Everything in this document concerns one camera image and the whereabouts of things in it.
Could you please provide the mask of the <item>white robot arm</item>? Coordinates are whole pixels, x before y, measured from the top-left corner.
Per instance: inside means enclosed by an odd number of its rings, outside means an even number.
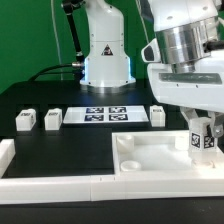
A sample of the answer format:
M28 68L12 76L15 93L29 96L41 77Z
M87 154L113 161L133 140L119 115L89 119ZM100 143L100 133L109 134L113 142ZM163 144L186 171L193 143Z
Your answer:
M218 11L223 0L139 0L155 38L142 49L152 92L160 103L177 105L186 120L208 113L208 130L224 133L224 41ZM81 84L105 90L135 81L124 52L122 13L105 0L86 0L90 53Z

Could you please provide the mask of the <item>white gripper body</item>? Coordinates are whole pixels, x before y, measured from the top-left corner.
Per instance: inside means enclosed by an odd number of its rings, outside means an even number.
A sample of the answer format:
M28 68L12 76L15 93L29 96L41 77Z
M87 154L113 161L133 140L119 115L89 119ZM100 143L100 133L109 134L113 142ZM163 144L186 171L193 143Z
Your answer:
M171 67L147 67L152 93L160 103L224 113L224 61L204 59L193 73L173 74Z

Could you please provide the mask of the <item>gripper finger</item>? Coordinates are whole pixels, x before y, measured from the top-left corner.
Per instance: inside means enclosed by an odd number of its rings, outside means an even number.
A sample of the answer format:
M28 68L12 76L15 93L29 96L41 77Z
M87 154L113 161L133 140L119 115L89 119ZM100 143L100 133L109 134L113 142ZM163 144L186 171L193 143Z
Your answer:
M215 138L220 138L224 134L224 113L210 112L209 116L211 118L211 133Z
M194 108L181 107L180 112L188 124L191 124L195 119L198 118Z

